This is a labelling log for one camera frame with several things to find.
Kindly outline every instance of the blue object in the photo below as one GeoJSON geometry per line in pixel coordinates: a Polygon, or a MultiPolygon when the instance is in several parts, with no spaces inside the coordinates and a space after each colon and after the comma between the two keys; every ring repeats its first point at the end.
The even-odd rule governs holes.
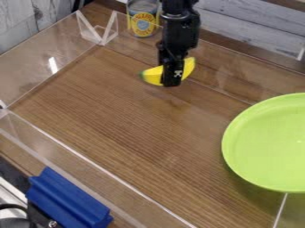
{"type": "Polygon", "coordinates": [[[29,182],[27,199],[64,227],[106,228],[114,220],[110,208],[51,168],[31,177],[29,182]]]}

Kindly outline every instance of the black cable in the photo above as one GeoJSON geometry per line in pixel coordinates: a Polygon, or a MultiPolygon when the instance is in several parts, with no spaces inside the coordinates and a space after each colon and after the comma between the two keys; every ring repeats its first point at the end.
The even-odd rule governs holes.
{"type": "MultiPolygon", "coordinates": [[[[0,210],[5,210],[5,209],[19,209],[19,210],[24,211],[27,214],[27,209],[17,204],[0,204],[0,210]]],[[[36,224],[33,222],[31,222],[31,220],[28,219],[28,214],[27,214],[25,221],[28,223],[28,228],[37,228],[36,224]]]]}
{"type": "Polygon", "coordinates": [[[27,213],[27,209],[17,204],[0,204],[0,210],[5,209],[19,209],[27,213]]]}

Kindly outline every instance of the wooden surface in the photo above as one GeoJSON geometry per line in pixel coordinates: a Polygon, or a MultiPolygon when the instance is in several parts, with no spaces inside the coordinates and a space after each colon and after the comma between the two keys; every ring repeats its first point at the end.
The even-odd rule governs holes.
{"type": "MultiPolygon", "coordinates": [[[[97,22],[110,12],[91,4],[84,13],[97,22]]],[[[270,227],[282,194],[235,176],[221,141],[238,113],[254,102],[303,90],[303,76],[202,42],[191,53],[199,63],[191,79],[176,88],[154,87],[136,76],[151,66],[154,44],[120,39],[123,48],[115,49],[118,39],[111,49],[93,48],[13,112],[198,227],[270,227]]],[[[17,155],[5,155],[17,161],[17,155]]],[[[81,179],[85,167],[64,153],[57,156],[61,168],[81,179]]],[[[35,174],[39,166],[27,170],[35,174]]],[[[85,175],[99,192],[96,172],[88,168],[85,175]]]]}

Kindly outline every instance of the green plastic plate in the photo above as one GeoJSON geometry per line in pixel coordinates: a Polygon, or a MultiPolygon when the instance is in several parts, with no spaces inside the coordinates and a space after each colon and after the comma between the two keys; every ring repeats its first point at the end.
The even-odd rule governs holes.
{"type": "Polygon", "coordinates": [[[229,167],[247,182],[305,192],[305,94],[250,107],[227,127],[222,147],[229,167]]]}

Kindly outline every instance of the wall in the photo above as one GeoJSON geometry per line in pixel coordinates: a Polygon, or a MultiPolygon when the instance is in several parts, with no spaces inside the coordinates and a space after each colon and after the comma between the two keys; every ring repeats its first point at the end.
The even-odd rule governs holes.
{"type": "Polygon", "coordinates": [[[305,12],[261,0],[200,0],[195,7],[203,29],[297,58],[305,44],[305,12]]]}
{"type": "Polygon", "coordinates": [[[71,13],[73,0],[0,0],[0,53],[71,13]]]}

